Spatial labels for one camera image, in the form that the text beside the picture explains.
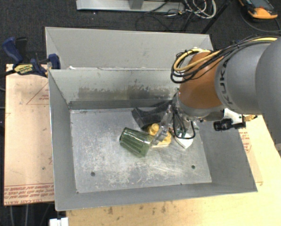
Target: yellow clamp label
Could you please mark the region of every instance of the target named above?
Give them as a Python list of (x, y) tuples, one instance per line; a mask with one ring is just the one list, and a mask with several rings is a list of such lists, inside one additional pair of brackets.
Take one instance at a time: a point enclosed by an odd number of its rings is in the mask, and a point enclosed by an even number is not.
[(20, 64), (14, 69), (17, 73), (23, 74), (30, 71), (33, 71), (32, 64)]

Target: green cup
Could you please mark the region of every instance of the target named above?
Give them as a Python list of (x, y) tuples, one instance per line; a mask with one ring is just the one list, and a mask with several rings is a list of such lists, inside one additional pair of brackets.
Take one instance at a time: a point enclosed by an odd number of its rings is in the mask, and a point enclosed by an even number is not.
[(120, 145), (138, 157), (145, 157), (154, 136), (147, 133), (125, 128), (120, 136)]

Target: yellow cable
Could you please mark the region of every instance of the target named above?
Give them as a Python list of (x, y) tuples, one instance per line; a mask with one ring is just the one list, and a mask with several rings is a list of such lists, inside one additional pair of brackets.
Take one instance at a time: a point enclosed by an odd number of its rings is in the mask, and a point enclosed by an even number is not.
[[(277, 38), (271, 38), (271, 37), (269, 37), (269, 38), (254, 39), (254, 40), (251, 40), (251, 41), (275, 41), (275, 40), (277, 40)], [(184, 59), (186, 56), (189, 56), (189, 55), (192, 54), (193, 52), (210, 52), (210, 50), (197, 49), (197, 48), (192, 49), (192, 50), (189, 50), (189, 51), (185, 52), (183, 55), (181, 55), (181, 56), (176, 60), (176, 62), (174, 63), (174, 70), (175, 70), (175, 71), (178, 71), (178, 72), (188, 70), (188, 69), (190, 69), (190, 68), (196, 66), (197, 64), (199, 64), (199, 63), (201, 63), (201, 62), (203, 62), (203, 61), (205, 61), (205, 60), (208, 60), (208, 59), (214, 57), (214, 56), (217, 55), (220, 51), (221, 51), (221, 50), (218, 50), (218, 51), (216, 51), (216, 52), (214, 52), (214, 53), (212, 53), (212, 54), (209, 54), (209, 55), (207, 55), (206, 57), (204, 57), (204, 58), (202, 58), (202, 59), (199, 59), (199, 60), (197, 60), (196, 62), (193, 62), (193, 63), (191, 63), (191, 64), (189, 64), (189, 65), (187, 65), (187, 66), (185, 66), (185, 67), (183, 67), (183, 68), (178, 68), (177, 66), (178, 66), (178, 64), (181, 62), (181, 60)]]
[(255, 39), (255, 40), (252, 40), (252, 41), (275, 41), (277, 40), (277, 38), (260, 38), (260, 39)]
[(188, 70), (188, 69), (190, 69), (190, 68), (192, 68), (192, 67), (194, 67), (194, 66), (196, 66), (197, 64), (199, 64), (199, 63), (201, 63), (201, 62), (203, 62), (203, 61), (205, 61), (205, 60), (208, 60), (208, 59), (210, 59), (210, 58), (212, 58), (213, 56), (216, 56), (219, 52), (220, 52), (221, 50), (218, 50), (218, 51), (216, 51), (216, 52), (214, 52), (214, 53), (212, 53), (212, 54), (209, 54), (209, 55), (207, 55), (206, 57), (204, 57), (204, 58), (202, 58), (202, 59), (199, 59), (199, 60), (197, 60), (196, 62), (193, 62), (193, 63), (191, 63), (191, 64), (189, 64), (189, 65), (187, 65), (187, 66), (185, 66), (185, 67), (183, 67), (183, 68), (177, 68), (177, 65), (178, 65), (178, 63), (181, 61), (181, 59), (179, 60), (177, 60), (176, 62), (175, 62), (175, 64), (174, 64), (174, 70), (175, 71), (185, 71), (185, 70)]

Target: cardboard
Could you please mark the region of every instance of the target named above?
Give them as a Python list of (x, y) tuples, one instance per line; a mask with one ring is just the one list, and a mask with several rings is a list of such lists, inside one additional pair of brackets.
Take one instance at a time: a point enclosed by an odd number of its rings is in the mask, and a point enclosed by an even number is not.
[(54, 200), (47, 78), (6, 77), (3, 204)]

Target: orange device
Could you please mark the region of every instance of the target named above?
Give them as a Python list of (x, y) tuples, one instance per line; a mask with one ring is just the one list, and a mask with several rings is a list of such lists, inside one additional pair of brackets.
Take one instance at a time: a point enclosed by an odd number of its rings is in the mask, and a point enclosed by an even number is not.
[(246, 12), (255, 20), (277, 18), (277, 12), (268, 0), (239, 0)]

